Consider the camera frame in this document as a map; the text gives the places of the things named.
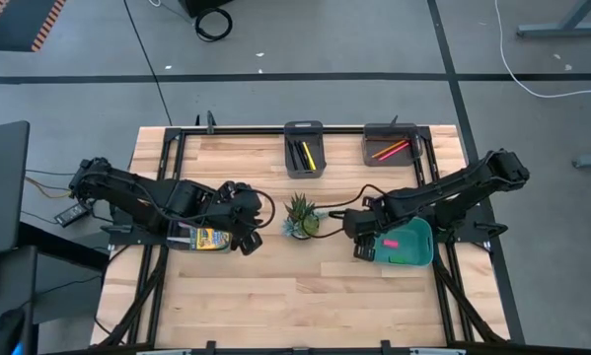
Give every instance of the red pen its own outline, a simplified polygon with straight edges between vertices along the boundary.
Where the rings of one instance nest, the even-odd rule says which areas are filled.
[[[382,156],[381,158],[378,159],[379,162],[383,162],[384,160],[386,160],[387,158],[393,156],[394,154],[400,152],[402,149],[408,147],[409,142],[406,142],[405,144],[401,145],[400,147],[394,149],[393,151],[387,153],[386,155]]]

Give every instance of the gray floor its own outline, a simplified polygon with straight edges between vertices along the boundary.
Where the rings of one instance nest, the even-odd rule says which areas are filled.
[[[164,1],[179,10],[176,1]],[[159,75],[444,70],[424,1],[379,0],[371,6],[357,0],[236,0],[225,6],[235,21],[231,36],[211,44],[199,41],[179,16],[146,0],[128,2]],[[516,72],[591,72],[591,38],[514,35],[518,24],[559,20],[575,0],[500,2],[506,56]],[[505,72],[492,1],[438,5],[458,72]],[[218,26],[207,20],[205,25]],[[121,0],[70,0],[40,53],[0,52],[0,76],[148,73]],[[591,88],[586,82],[529,85],[546,94]],[[591,347],[591,171],[570,164],[591,153],[591,96],[548,101],[512,83],[461,86],[480,153],[514,150],[532,173],[523,191],[492,198],[498,221],[511,228],[503,244],[526,340]],[[174,124],[193,124],[208,109],[219,124],[301,118],[364,123],[396,114],[406,122],[457,123],[448,85],[439,82],[167,83],[162,91]],[[29,168],[56,172],[74,171],[80,159],[94,156],[125,166],[138,127],[167,124],[154,84],[0,85],[0,123],[18,119],[32,124]],[[47,218],[70,202],[25,190],[24,209]],[[67,239],[100,226],[85,221],[63,230],[25,218]],[[104,244],[104,237],[96,238],[87,243]],[[86,278],[82,270],[47,268],[61,270],[53,284]],[[74,318],[43,327],[43,351],[88,344],[100,286],[78,287],[52,296],[77,296],[81,307]]]

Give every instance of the wooden tabletop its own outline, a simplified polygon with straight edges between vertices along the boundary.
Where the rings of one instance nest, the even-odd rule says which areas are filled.
[[[441,175],[462,168],[465,161],[456,127],[430,128]],[[140,129],[133,173],[155,178],[165,129]],[[324,175],[291,179],[284,167],[281,135],[188,137],[182,178],[212,187],[227,179],[249,183],[275,199],[277,213],[272,224],[259,230],[264,244],[250,256],[239,251],[171,250],[157,347],[204,348],[208,340],[216,340],[221,348],[378,347],[382,339],[391,340],[393,346],[445,345],[430,267],[355,259],[353,241],[345,234],[297,241],[281,233],[284,202],[295,191],[317,203],[333,203],[353,198],[365,183],[384,190],[416,186],[413,167],[364,166],[360,140],[357,134],[326,135]],[[352,208],[362,208],[360,201]],[[269,211],[270,205],[264,203],[262,215]],[[324,220],[320,233],[335,230],[339,223]],[[488,254],[467,244],[456,248],[469,300],[496,333],[507,337]],[[133,301],[141,255],[142,247],[131,247],[109,267],[98,310],[98,320],[107,328],[116,325]],[[154,264],[158,253],[153,255]],[[462,339],[457,306],[450,303],[456,335]],[[147,304],[142,315],[149,315],[149,308]],[[143,321],[139,340],[145,339],[146,326]],[[92,342],[105,336],[96,327]]]

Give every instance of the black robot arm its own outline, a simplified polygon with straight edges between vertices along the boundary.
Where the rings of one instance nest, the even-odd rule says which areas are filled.
[[[365,211],[346,209],[331,212],[331,216],[342,219],[345,233],[354,239],[354,256],[371,261],[374,238],[380,234],[416,216],[426,219],[432,228],[447,230],[464,220],[466,212],[480,201],[497,191],[519,189],[529,177],[514,153],[488,152],[480,161],[425,186],[364,197]]]
[[[83,160],[69,183],[81,203],[105,200],[131,215],[133,224],[165,238],[170,222],[232,233],[233,250],[244,255],[261,246],[258,194],[245,183],[226,181],[220,188],[191,180],[152,180],[115,169],[104,158]]]

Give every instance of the teal bowl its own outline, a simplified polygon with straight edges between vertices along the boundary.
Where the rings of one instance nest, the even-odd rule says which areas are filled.
[[[375,250],[375,262],[426,266],[433,260],[431,226],[415,217],[404,226],[379,236]]]

